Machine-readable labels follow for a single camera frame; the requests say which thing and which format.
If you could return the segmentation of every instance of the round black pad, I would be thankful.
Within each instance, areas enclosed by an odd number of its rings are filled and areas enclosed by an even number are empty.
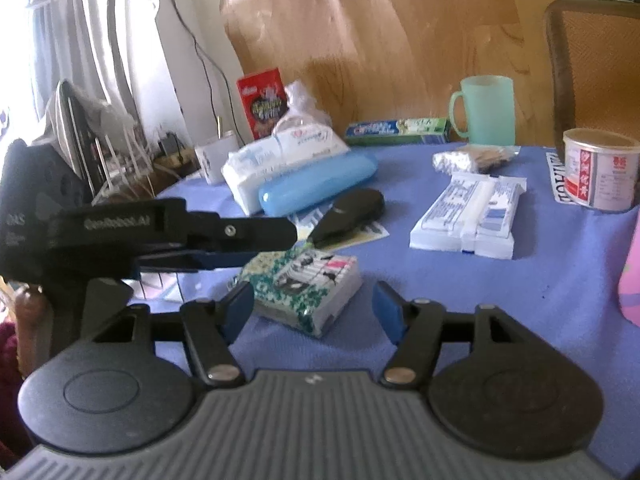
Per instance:
[[[494,348],[454,363],[428,389],[444,426],[494,456],[542,460],[584,448],[602,418],[597,384],[552,352]]]
[[[78,344],[32,374],[18,408],[39,442],[111,454],[170,432],[193,405],[190,378],[138,345]]]

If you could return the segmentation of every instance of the red box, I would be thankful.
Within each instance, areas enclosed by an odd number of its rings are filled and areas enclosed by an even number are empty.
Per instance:
[[[238,79],[238,91],[254,139],[271,135],[271,131],[287,111],[280,71],[277,68]]]

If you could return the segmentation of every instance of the mug handle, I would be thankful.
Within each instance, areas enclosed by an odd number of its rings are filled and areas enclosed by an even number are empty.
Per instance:
[[[449,101],[449,121],[451,121],[451,126],[453,126],[453,129],[456,131],[456,133],[460,136],[460,137],[464,137],[465,139],[469,138],[469,132],[461,132],[458,129],[458,126],[456,124],[456,119],[453,117],[453,107],[456,105],[456,99],[459,97],[463,97],[462,92],[453,92],[453,95],[451,96],[451,101]]]

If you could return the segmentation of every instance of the black cable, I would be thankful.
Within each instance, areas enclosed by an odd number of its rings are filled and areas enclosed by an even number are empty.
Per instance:
[[[202,69],[204,70],[204,77],[207,78],[207,85],[209,85],[209,99],[211,101],[211,111],[213,112],[213,118],[216,120],[216,123],[217,123],[218,114],[216,113],[216,107],[213,105],[213,86],[211,86],[211,80],[209,79],[209,72],[207,72],[207,65],[204,62],[204,59],[202,59],[202,55],[198,50],[198,42],[196,41],[195,38],[193,38],[193,47],[196,50],[196,56],[198,56],[198,59],[202,63]]]
[[[220,68],[220,66],[213,60],[213,58],[207,54],[207,51],[204,50],[204,48],[201,46],[201,44],[198,43],[198,40],[196,39],[196,35],[193,33],[193,31],[189,28],[189,25],[187,25],[184,21],[184,19],[182,18],[182,15],[180,13],[180,10],[178,9],[178,5],[176,4],[175,0],[171,0],[171,4],[174,7],[174,11],[176,16],[178,16],[178,20],[180,20],[180,23],[182,24],[182,26],[184,27],[184,30],[186,30],[189,35],[193,38],[193,44],[195,46],[196,49],[196,53],[202,53],[204,54],[204,56],[209,60],[209,62],[213,65],[213,67],[218,70],[218,72],[220,72],[220,75],[222,76],[222,79],[224,79],[225,81],[225,85],[226,85],[226,93],[229,96],[229,105],[231,106],[231,117],[234,120],[234,126],[236,127],[236,134],[238,135],[238,139],[240,139],[240,142],[242,142],[242,145],[245,146],[246,143],[244,142],[244,139],[242,138],[242,136],[240,135],[240,130],[238,129],[238,123],[236,122],[236,113],[234,111],[234,102],[233,102],[233,98],[231,97],[231,87],[229,86],[229,79],[226,78],[225,72]],[[206,66],[204,65],[204,60],[198,56],[198,58],[200,59],[200,61],[203,63],[203,66],[205,67],[205,74],[207,74],[207,69]],[[209,89],[211,90],[211,107],[213,108],[213,89],[211,87],[211,84],[209,82]]]

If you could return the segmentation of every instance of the green patterned box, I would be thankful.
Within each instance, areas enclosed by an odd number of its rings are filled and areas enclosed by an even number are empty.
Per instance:
[[[238,280],[254,288],[254,312],[322,337],[362,284],[358,259],[308,247],[258,254]]]

